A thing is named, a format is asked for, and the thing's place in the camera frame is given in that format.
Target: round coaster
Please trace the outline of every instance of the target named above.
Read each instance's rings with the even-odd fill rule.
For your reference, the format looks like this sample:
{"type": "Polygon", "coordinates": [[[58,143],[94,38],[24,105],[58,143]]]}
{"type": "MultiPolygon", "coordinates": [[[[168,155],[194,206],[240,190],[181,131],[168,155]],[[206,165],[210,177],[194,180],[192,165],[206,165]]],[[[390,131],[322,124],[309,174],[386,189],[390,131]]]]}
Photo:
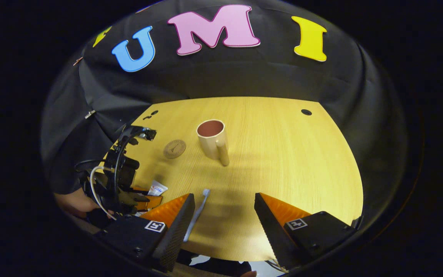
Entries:
{"type": "Polygon", "coordinates": [[[169,159],[175,159],[182,155],[186,149],[186,143],[183,140],[173,140],[163,149],[163,155],[169,159]]]}

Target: mug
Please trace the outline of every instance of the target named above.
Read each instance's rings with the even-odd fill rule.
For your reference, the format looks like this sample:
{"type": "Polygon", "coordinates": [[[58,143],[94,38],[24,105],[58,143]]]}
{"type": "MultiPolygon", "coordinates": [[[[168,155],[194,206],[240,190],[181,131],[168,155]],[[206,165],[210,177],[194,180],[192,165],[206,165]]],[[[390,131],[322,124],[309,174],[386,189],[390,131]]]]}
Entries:
{"type": "Polygon", "coordinates": [[[225,123],[217,119],[203,121],[197,126],[196,133],[208,158],[220,159],[223,165],[229,164],[225,123]]]}

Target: pink letter m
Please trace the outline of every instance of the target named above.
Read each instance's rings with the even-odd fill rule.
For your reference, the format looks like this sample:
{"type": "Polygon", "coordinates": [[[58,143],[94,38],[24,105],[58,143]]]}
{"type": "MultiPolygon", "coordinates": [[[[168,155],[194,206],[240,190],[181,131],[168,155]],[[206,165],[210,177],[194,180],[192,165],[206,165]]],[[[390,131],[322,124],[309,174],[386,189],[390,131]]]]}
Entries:
{"type": "Polygon", "coordinates": [[[201,50],[201,44],[194,41],[195,34],[206,45],[214,48],[223,28],[226,29],[226,39],[223,44],[228,47],[253,47],[260,45],[261,41],[254,37],[249,11],[252,8],[246,5],[226,5],[216,13],[213,21],[196,14],[186,12],[169,19],[169,24],[174,24],[179,35],[181,47],[177,54],[184,56],[201,50]]]}

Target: toothbrush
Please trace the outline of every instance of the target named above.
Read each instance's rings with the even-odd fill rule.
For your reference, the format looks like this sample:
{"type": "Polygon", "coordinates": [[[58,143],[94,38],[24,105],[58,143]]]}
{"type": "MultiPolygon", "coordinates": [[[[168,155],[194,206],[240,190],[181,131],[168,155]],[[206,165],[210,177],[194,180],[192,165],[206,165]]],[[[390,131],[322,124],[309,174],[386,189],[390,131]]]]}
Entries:
{"type": "Polygon", "coordinates": [[[192,228],[194,227],[194,224],[196,223],[197,218],[199,217],[199,214],[201,214],[201,211],[204,208],[204,203],[206,203],[206,199],[208,198],[208,195],[210,194],[210,190],[209,189],[204,189],[203,191],[203,195],[204,195],[204,200],[203,203],[201,204],[201,206],[196,210],[194,216],[192,216],[192,220],[189,223],[189,227],[188,227],[188,231],[186,231],[186,235],[184,236],[184,242],[187,242],[189,239],[189,235],[190,232],[192,231],[192,228]]]}

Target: table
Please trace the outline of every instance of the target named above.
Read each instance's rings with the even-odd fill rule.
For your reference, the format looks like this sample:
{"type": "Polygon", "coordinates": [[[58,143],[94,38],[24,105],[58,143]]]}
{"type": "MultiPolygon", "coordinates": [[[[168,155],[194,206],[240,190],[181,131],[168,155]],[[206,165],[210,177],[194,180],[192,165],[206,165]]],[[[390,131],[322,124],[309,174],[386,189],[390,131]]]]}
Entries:
{"type": "Polygon", "coordinates": [[[126,148],[126,156],[140,163],[132,187],[147,190],[157,180],[168,187],[162,203],[194,193],[196,208],[203,190],[211,190],[182,249],[233,261],[274,259],[253,208],[257,192],[312,214],[325,210],[346,224],[361,215],[357,164],[318,102],[265,97],[178,100],[151,105],[133,125],[152,128],[157,136],[126,148]],[[227,167],[204,156],[199,145],[196,128],[208,119],[226,125],[227,167]],[[163,150],[172,140],[183,140],[187,147],[181,156],[168,159],[163,150]]]}

